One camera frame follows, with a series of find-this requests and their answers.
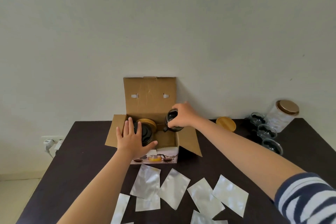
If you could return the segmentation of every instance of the striped shirt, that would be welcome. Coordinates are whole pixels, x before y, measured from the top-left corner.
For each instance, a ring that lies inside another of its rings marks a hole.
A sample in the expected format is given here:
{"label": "striped shirt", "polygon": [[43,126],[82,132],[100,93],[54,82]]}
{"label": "striped shirt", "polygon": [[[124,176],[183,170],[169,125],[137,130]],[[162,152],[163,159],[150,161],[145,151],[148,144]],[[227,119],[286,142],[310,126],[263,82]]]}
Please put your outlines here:
{"label": "striped shirt", "polygon": [[291,224],[336,224],[336,190],[314,173],[287,179],[275,205]]}

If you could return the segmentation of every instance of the wall socket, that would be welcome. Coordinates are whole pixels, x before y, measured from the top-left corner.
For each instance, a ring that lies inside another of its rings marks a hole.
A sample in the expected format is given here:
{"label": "wall socket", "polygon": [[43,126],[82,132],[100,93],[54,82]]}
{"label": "wall socket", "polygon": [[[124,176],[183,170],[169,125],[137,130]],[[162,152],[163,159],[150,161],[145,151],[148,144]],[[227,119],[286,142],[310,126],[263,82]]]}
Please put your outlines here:
{"label": "wall socket", "polygon": [[41,136],[41,139],[43,141],[47,139],[52,139],[55,143],[57,143],[59,140],[64,140],[65,136]]}

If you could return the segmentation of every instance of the left hand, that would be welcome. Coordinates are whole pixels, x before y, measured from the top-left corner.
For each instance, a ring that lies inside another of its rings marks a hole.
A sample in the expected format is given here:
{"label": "left hand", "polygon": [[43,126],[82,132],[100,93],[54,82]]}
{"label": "left hand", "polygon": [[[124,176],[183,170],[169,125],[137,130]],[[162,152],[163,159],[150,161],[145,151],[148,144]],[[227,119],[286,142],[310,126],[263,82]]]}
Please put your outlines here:
{"label": "left hand", "polygon": [[129,153],[132,159],[146,155],[149,150],[153,149],[158,144],[158,142],[153,141],[143,147],[141,143],[141,133],[141,122],[138,122],[138,129],[135,134],[133,120],[129,117],[128,120],[125,121],[124,136],[121,135],[120,128],[117,127],[117,150]]}

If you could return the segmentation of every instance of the power cord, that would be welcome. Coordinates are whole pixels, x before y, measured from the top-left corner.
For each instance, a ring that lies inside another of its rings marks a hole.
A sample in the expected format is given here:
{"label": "power cord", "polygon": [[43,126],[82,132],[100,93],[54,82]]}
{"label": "power cord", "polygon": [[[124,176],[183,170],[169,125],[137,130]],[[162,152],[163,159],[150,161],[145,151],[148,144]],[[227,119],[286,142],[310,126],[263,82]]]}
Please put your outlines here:
{"label": "power cord", "polygon": [[54,145],[55,141],[52,139],[47,139],[44,140],[43,144],[44,144],[44,151],[46,153],[48,153],[50,155],[50,157],[54,158],[51,154],[50,154],[50,148]]}

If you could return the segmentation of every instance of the stacked glass cups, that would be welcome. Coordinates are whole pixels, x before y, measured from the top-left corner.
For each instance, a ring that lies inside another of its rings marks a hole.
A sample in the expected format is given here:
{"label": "stacked glass cups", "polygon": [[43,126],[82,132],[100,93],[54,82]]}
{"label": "stacked glass cups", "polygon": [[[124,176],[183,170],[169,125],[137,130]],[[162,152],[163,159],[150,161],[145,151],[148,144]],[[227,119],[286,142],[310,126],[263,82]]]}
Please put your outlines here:
{"label": "stacked glass cups", "polygon": [[277,132],[275,129],[267,125],[267,118],[262,113],[252,112],[248,117],[250,123],[257,127],[257,136],[262,139],[261,145],[279,155],[284,153],[281,145],[277,143],[274,139],[277,137]]}

